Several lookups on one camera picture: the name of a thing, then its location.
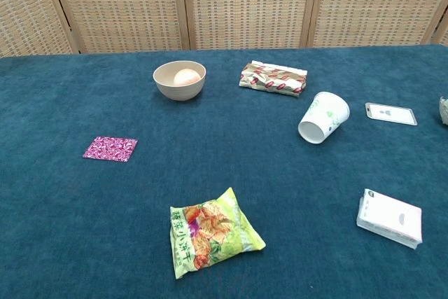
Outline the magenta patterned square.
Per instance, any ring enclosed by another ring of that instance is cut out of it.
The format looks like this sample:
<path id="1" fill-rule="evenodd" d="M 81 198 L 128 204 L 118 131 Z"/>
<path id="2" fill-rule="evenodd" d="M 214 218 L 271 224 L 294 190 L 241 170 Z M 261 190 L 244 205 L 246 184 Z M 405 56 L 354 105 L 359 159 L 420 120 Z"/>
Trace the magenta patterned square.
<path id="1" fill-rule="evenodd" d="M 83 158 L 128 162 L 137 144 L 137 139 L 98 136 L 88 146 Z"/>

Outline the blue table cloth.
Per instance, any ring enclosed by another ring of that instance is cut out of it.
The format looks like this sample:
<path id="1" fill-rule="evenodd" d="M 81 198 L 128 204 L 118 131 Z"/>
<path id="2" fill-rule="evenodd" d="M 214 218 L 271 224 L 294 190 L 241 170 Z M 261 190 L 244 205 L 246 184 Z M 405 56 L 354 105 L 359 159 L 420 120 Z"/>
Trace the blue table cloth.
<path id="1" fill-rule="evenodd" d="M 186 101 L 153 80 L 180 60 L 206 68 Z M 253 60 L 307 70 L 305 89 L 239 87 Z M 319 92 L 350 116 L 311 144 L 298 124 Z M 0 299 L 448 299 L 441 97 L 441 45 L 1 58 Z M 138 144 L 128 162 L 83 158 L 98 136 Z M 266 247 L 176 279 L 170 208 L 227 188 Z M 416 249 L 356 225 L 366 188 L 421 208 Z"/>

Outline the beige bowl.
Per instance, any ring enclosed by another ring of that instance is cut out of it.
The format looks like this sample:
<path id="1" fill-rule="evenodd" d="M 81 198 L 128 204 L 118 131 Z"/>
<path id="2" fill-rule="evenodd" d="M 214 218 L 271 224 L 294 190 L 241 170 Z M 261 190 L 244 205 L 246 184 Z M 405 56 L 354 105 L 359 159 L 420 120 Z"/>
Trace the beige bowl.
<path id="1" fill-rule="evenodd" d="M 199 78 L 189 84 L 176 85 L 174 83 L 175 75 L 183 69 L 196 71 Z M 180 60 L 159 66 L 153 72 L 153 80 L 159 91 L 165 97 L 175 101 L 186 101 L 196 97 L 201 92 L 205 83 L 206 74 L 206 68 L 202 64 L 194 61 Z"/>

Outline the pale orange egg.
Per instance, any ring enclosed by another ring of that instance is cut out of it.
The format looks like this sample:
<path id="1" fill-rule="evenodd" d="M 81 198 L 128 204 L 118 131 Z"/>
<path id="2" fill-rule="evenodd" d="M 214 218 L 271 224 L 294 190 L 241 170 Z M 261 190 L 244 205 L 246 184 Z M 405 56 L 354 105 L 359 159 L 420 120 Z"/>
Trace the pale orange egg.
<path id="1" fill-rule="evenodd" d="M 198 82 L 201 76 L 194 69 L 181 69 L 174 76 L 173 83 L 175 86 L 190 85 Z"/>

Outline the brown red printed wrapped packet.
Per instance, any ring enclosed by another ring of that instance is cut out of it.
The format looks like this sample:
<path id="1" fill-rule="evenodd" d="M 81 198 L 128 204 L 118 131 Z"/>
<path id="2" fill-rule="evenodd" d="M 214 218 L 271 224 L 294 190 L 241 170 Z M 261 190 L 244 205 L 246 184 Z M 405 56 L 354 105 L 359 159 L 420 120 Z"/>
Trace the brown red printed wrapped packet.
<path id="1" fill-rule="evenodd" d="M 239 87 L 298 97 L 307 84 L 307 70 L 253 60 L 241 71 Z"/>

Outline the white green printed paper cup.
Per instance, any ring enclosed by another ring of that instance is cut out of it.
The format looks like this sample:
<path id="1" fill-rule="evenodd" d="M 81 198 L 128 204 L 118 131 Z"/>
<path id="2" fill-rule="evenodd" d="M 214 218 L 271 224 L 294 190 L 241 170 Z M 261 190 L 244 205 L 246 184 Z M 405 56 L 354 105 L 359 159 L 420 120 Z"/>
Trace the white green printed paper cup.
<path id="1" fill-rule="evenodd" d="M 321 144 L 350 116 L 344 99 L 331 92 L 319 92 L 299 122 L 299 135 L 311 144 Z"/>

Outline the yellow green snack bag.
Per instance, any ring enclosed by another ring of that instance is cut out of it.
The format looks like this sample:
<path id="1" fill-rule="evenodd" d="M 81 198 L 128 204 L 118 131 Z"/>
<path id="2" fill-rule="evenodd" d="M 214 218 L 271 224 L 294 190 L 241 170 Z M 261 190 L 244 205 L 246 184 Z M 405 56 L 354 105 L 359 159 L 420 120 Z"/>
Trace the yellow green snack bag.
<path id="1" fill-rule="evenodd" d="M 266 247 L 241 210 L 232 188 L 193 206 L 170 208 L 170 244 L 176 279 Z"/>

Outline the woven wooden folding screen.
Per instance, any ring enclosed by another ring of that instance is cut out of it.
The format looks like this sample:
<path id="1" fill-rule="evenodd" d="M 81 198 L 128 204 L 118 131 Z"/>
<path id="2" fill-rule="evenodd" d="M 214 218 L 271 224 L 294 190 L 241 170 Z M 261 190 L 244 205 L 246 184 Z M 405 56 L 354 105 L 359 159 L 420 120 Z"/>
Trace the woven wooden folding screen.
<path id="1" fill-rule="evenodd" d="M 0 0 L 0 57 L 448 45 L 448 0 Z"/>

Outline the white tissue pack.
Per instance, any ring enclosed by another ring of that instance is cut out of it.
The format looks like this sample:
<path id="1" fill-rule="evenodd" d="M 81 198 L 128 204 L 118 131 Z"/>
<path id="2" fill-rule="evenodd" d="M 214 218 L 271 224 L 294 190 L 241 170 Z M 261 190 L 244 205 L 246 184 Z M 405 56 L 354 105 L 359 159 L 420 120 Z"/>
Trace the white tissue pack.
<path id="1" fill-rule="evenodd" d="M 419 207 L 366 188 L 360 198 L 356 225 L 416 249 L 423 242 L 421 215 Z"/>

